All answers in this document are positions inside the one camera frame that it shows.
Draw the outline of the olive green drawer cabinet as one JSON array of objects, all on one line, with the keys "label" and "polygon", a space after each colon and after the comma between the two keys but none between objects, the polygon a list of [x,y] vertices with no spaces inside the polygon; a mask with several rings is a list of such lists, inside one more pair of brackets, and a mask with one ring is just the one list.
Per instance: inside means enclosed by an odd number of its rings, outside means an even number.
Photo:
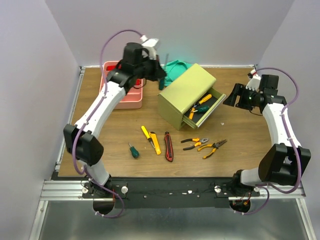
[{"label": "olive green drawer cabinet", "polygon": [[[216,81],[216,78],[199,64],[193,64],[158,94],[159,115],[178,131],[184,125],[192,129],[199,128],[226,98],[226,94],[214,88]],[[212,94],[212,98],[195,106],[207,94]],[[202,106],[210,108],[205,113],[194,112],[193,119],[189,119],[191,109]]]}]

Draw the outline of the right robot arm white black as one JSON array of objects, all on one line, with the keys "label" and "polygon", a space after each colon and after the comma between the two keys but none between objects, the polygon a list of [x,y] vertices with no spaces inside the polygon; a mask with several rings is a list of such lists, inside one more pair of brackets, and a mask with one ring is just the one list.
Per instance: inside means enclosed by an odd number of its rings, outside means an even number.
[{"label": "right robot arm white black", "polygon": [[240,169],[232,177],[230,191],[241,196],[256,187],[271,186],[283,194],[294,192],[311,159],[311,151],[302,147],[291,126],[284,96],[278,95],[279,77],[272,74],[248,74],[247,84],[236,83],[224,105],[251,111],[259,108],[271,139],[271,148],[257,168]]}]

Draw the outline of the long green screwdriver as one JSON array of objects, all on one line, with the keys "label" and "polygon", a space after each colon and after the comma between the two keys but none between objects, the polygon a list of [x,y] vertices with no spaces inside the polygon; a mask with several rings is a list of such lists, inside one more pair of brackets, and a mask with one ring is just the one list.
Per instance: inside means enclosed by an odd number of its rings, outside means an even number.
[{"label": "long green screwdriver", "polygon": [[[167,53],[166,56],[165,56],[165,62],[164,62],[164,66],[163,66],[163,68],[162,68],[165,73],[166,73],[166,67],[167,67],[168,60],[169,60],[169,53]],[[159,80],[158,89],[159,89],[160,91],[162,91],[162,90],[165,88],[165,77],[166,77],[166,76],[167,76],[167,75],[165,74],[165,76],[162,77],[162,78]]]}]

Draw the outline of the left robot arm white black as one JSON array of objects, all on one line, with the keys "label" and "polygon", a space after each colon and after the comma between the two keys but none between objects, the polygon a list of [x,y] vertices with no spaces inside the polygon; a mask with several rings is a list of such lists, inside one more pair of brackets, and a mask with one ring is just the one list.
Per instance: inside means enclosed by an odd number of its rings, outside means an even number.
[{"label": "left robot arm white black", "polygon": [[93,191],[101,198],[111,190],[110,174],[102,162],[103,145],[98,137],[106,120],[117,104],[133,88],[138,79],[158,81],[166,76],[157,55],[159,40],[150,38],[143,43],[129,42],[123,50],[122,59],[104,77],[104,84],[98,96],[86,113],[75,123],[63,129],[67,151],[73,164],[82,164],[83,170],[94,184]]}]

